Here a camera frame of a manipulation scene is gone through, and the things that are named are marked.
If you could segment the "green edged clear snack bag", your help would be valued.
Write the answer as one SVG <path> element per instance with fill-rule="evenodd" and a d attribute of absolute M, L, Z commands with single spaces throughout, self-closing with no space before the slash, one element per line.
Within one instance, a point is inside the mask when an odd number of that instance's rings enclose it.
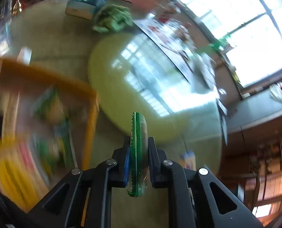
<path fill-rule="evenodd" d="M 128 195 L 141 197 L 147 189 L 149 176 L 148 130 L 144 116 L 138 112 L 132 115 L 130 139 L 130 184 Z"/>

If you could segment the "yellow rimmed white tray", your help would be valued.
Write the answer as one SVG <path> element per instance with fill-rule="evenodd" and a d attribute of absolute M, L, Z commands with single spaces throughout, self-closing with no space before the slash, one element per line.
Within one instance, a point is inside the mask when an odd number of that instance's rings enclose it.
<path fill-rule="evenodd" d="M 80 81 L 0 60 L 0 193 L 28 212 L 72 169 L 89 168 L 99 96 Z"/>

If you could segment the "large printed paper sheet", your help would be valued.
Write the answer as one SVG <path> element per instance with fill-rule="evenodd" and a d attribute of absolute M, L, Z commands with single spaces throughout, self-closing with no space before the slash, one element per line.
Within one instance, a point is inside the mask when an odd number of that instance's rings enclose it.
<path fill-rule="evenodd" d="M 184 78 L 191 82 L 194 71 L 189 65 L 189 55 L 181 46 L 181 41 L 172 36 L 171 28 L 154 19 L 136 19 L 133 22 L 169 58 Z"/>

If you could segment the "green cloth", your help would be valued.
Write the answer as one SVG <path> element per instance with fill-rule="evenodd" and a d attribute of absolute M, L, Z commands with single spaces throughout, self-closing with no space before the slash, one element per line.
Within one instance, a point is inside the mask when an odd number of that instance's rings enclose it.
<path fill-rule="evenodd" d="M 92 30 L 98 33 L 119 32 L 126 26 L 133 26 L 133 18 L 128 7 L 107 5 L 95 16 Z"/>

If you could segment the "tissue box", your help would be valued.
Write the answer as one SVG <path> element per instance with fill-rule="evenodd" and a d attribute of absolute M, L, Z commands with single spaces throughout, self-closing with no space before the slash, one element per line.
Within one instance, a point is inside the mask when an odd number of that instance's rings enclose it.
<path fill-rule="evenodd" d="M 69 0 L 65 14 L 91 20 L 102 9 L 108 0 Z"/>

